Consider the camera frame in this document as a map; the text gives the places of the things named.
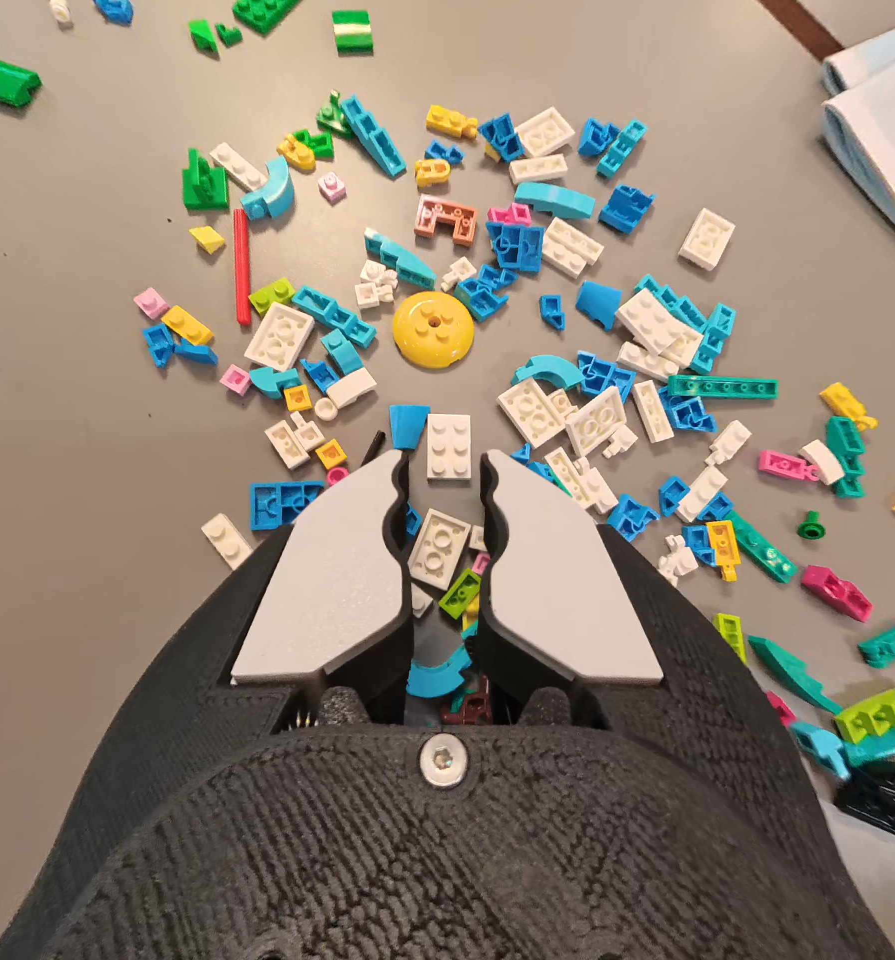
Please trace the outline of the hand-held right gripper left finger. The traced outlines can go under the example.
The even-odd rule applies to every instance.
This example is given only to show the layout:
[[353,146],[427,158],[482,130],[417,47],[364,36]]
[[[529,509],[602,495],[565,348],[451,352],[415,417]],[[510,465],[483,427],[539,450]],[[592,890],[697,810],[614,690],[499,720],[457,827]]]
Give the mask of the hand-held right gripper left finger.
[[233,684],[390,687],[406,678],[408,466],[405,451],[387,451],[300,514],[231,667]]

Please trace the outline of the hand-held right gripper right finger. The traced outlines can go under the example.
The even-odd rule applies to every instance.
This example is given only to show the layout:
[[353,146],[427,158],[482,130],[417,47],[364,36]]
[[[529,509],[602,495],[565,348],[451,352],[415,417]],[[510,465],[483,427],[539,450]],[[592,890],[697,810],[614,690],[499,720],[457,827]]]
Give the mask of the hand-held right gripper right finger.
[[561,487],[509,454],[481,456],[481,501],[489,552],[479,639],[529,658],[500,654],[502,687],[546,686],[534,666],[560,680],[657,687],[664,673],[622,584],[598,524]]

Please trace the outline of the white plate brick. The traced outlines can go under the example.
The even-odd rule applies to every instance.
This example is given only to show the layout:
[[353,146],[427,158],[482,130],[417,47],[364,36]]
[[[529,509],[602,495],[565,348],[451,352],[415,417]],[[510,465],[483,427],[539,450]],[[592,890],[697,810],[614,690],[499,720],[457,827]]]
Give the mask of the white plate brick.
[[430,508],[408,560],[411,578],[446,592],[454,582],[471,527],[464,520]]

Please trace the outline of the grey desk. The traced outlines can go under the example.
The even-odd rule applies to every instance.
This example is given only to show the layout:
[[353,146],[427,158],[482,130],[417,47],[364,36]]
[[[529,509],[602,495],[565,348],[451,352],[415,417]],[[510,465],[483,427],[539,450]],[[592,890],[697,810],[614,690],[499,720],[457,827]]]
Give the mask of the grey desk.
[[202,532],[225,514],[261,553],[250,486],[288,478],[265,431],[284,402],[220,383],[243,366],[231,217],[190,214],[188,150],[262,167],[355,94],[409,166],[442,105],[515,122],[554,107],[647,133],[620,179],[656,202],[585,271],[650,273],[736,325],[715,367],[777,378],[711,403],[753,433],[725,468],[742,516],[798,565],[873,601],[868,627],[745,559],[690,574],[705,618],[803,658],[835,700],[895,686],[856,644],[895,624],[895,229],[822,140],[819,63],[759,2],[362,2],[370,54],[336,52],[299,2],[217,57],[189,21],[231,2],[134,2],[129,26],[71,2],[0,2],[0,61],[37,73],[0,105],[0,935],[93,754],[172,635],[228,578]]

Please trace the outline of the yellow round dish brick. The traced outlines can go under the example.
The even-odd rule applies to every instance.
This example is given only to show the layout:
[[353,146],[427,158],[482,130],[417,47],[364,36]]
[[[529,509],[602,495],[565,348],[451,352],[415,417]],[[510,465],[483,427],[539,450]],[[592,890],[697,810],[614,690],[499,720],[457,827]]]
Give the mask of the yellow round dish brick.
[[393,341],[415,366],[442,370],[462,360],[475,341],[475,321],[468,307],[452,294],[420,292],[397,306]]

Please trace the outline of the red plastic rod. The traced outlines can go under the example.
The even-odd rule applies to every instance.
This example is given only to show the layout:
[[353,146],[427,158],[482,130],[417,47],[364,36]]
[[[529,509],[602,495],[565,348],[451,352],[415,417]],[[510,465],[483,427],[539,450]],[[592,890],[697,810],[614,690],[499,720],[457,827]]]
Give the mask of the red plastic rod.
[[252,322],[250,231],[247,213],[241,205],[232,210],[234,242],[235,310],[238,325],[247,329]]

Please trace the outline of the salmon angled brick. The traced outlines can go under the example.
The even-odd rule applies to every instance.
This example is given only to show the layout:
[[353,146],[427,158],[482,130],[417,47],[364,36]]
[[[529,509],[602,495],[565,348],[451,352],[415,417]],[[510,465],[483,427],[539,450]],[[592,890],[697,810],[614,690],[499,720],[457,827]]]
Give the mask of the salmon angled brick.
[[478,210],[471,206],[451,202],[446,198],[430,194],[420,195],[414,233],[418,237],[432,238],[440,224],[451,227],[452,242],[455,245],[468,248],[475,241]]

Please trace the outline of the pile of colourful toy bricks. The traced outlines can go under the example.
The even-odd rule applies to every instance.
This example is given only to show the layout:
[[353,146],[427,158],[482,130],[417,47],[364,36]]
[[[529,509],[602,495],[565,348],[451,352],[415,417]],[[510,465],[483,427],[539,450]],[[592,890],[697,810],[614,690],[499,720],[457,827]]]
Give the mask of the pile of colourful toy bricks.
[[[316,160],[332,158],[335,133],[357,139],[392,177],[405,172],[405,162],[386,129],[376,123],[357,96],[342,99],[333,90],[317,123],[321,133],[316,136],[300,129],[282,139],[276,148],[277,157],[268,163],[267,174],[255,169],[226,142],[211,154],[215,166],[198,150],[191,150],[190,169],[182,172],[188,209],[227,210],[230,177],[249,192],[241,200],[248,221],[287,210],[294,201],[291,170],[310,172]],[[483,321],[508,302],[504,290],[519,274],[537,273],[542,257],[573,277],[598,261],[602,246],[566,222],[589,218],[595,201],[551,182],[566,171],[561,150],[574,136],[556,108],[520,126],[513,125],[506,113],[478,126],[477,118],[432,104],[425,123],[431,132],[453,138],[477,139],[480,134],[486,154],[508,164],[516,196],[509,209],[489,210],[486,225],[497,264],[476,269],[462,257],[452,264],[435,290],[434,272],[413,251],[376,230],[366,229],[369,260],[355,286],[359,309],[390,302],[398,283],[405,282],[417,286],[417,294],[434,291],[453,295],[467,307],[474,321]],[[598,157],[598,176],[609,178],[618,172],[646,130],[646,125],[637,120],[619,131],[616,126],[589,118],[579,154]],[[622,183],[613,189],[599,221],[618,234],[628,234],[654,201],[655,195]],[[679,256],[696,266],[713,268],[733,229],[705,208],[698,214]],[[278,482],[251,488],[251,529],[286,530],[329,484],[348,475],[341,445],[335,439],[325,441],[317,424],[299,413],[310,409],[311,403],[308,387],[294,367],[298,362],[305,367],[313,385],[321,391],[313,406],[317,417],[326,421],[341,407],[375,390],[377,384],[356,348],[366,350],[377,331],[334,298],[307,286],[295,290],[286,278],[256,294],[250,292],[249,300],[261,319],[257,336],[245,353],[254,368],[249,372],[235,365],[222,381],[236,393],[253,383],[265,396],[286,400],[291,422],[279,421],[267,432],[278,456],[286,468],[294,470],[316,453],[326,471],[323,482]],[[623,292],[585,281],[578,288],[576,302],[599,329],[610,332],[616,308],[619,323],[632,322],[631,336],[636,342],[622,343],[617,359],[621,366],[585,351],[578,354],[577,364],[561,355],[537,356],[515,372],[512,386],[497,403],[526,443],[520,453],[512,455],[513,460],[561,488],[583,509],[609,515],[608,525],[632,541],[649,522],[657,521],[659,514],[628,496],[620,498],[619,503],[589,463],[591,451],[598,446],[607,443],[602,453],[610,458],[637,439],[626,424],[627,398],[636,401],[651,442],[661,443],[671,438],[672,429],[717,432],[717,423],[706,413],[706,399],[768,402],[777,398],[778,383],[772,378],[710,375],[712,363],[730,339],[737,318],[737,312],[726,304],[718,303],[706,316],[689,297],[678,296],[647,275],[634,285],[633,298],[626,304],[623,300]],[[173,356],[216,365],[211,347],[214,334],[199,320],[180,306],[168,304],[154,288],[142,291],[134,301],[149,320],[143,335],[155,366],[168,366]],[[333,358],[327,364],[310,365],[304,358],[298,359],[315,322],[325,330],[323,348]],[[795,457],[784,451],[762,450],[758,468],[799,483],[830,486],[838,498],[862,498],[861,460],[866,435],[879,422],[841,382],[825,387],[820,397],[832,414],[825,426],[825,438],[813,439]],[[398,451],[415,450],[428,425],[427,475],[432,482],[456,479],[466,483],[471,479],[474,461],[467,414],[433,414],[424,404],[395,404],[390,414],[391,440]],[[687,537],[686,546],[683,536],[669,536],[671,553],[661,558],[658,567],[674,586],[681,576],[678,570],[694,570],[702,554],[704,563],[711,565],[737,561],[740,555],[736,547],[779,583],[788,583],[798,574],[798,565],[748,524],[724,494],[725,478],[717,468],[726,464],[749,436],[742,423],[732,421],[711,441],[705,472],[697,484],[687,485],[674,476],[660,486],[660,512],[665,516],[677,513],[686,524],[682,531]],[[407,538],[413,548],[425,519],[410,504],[405,509]],[[483,533],[480,527],[470,527],[469,551],[480,551],[478,564],[484,561],[486,566],[487,548],[478,539]],[[443,594],[441,608],[445,615],[457,619],[466,605],[478,606],[479,589],[486,595],[482,567],[476,564],[466,568],[454,581],[447,591],[432,588]],[[838,608],[858,622],[866,622],[873,610],[863,591],[827,568],[805,568],[802,584],[832,609]],[[461,687],[465,671],[471,668],[468,644],[470,638],[477,639],[479,621],[476,611],[470,621],[467,613],[463,619],[466,626],[463,634],[458,634],[460,646],[445,664],[430,669],[416,663],[411,667],[406,691],[410,696],[438,700],[465,692]],[[837,702],[826,699],[822,686],[804,672],[806,668],[799,659],[762,637],[752,636],[751,644],[779,683],[818,710],[841,711]],[[861,642],[858,650],[869,666],[886,668],[895,662],[895,627]],[[766,696],[801,750],[838,779],[834,795],[838,810],[895,835],[895,689],[842,710],[836,718],[837,731],[802,723],[773,691],[768,690]]]

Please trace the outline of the green white striped brick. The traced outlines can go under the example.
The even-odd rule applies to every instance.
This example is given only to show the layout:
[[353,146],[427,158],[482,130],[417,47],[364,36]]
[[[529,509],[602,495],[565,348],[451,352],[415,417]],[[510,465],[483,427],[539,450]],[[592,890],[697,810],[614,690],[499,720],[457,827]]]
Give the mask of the green white striped brick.
[[366,9],[336,9],[331,12],[335,48],[339,55],[374,52],[371,19]]

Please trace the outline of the green studded plate brick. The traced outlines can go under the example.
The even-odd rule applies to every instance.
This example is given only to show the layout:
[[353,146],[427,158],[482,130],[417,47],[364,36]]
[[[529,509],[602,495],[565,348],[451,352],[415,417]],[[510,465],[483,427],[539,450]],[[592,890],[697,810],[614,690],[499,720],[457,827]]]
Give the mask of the green studded plate brick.
[[239,24],[266,38],[299,3],[293,0],[239,0],[233,2],[231,11]]

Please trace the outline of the green curved toy brick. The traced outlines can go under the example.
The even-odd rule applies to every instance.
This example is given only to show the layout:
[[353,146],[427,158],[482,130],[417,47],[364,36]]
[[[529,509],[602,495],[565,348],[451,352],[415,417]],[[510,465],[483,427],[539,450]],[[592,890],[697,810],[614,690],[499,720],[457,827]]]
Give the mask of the green curved toy brick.
[[37,72],[0,59],[0,105],[25,109],[42,85]]

